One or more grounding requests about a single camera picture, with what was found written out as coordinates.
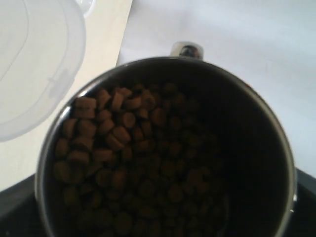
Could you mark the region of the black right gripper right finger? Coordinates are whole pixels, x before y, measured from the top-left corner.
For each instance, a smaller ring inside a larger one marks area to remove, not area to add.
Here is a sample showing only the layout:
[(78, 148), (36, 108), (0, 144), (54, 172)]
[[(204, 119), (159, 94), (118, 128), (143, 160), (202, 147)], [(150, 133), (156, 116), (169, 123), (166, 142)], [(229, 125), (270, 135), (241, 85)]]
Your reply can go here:
[(293, 237), (316, 236), (316, 179), (297, 169), (298, 199), (293, 219)]

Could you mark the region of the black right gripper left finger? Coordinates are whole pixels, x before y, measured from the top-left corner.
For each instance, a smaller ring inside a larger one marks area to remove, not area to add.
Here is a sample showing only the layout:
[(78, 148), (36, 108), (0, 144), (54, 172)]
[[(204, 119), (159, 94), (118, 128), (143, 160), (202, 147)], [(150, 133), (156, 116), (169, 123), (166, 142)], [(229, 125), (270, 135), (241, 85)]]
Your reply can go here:
[(47, 195), (49, 179), (31, 175), (0, 193), (2, 237), (48, 237)]

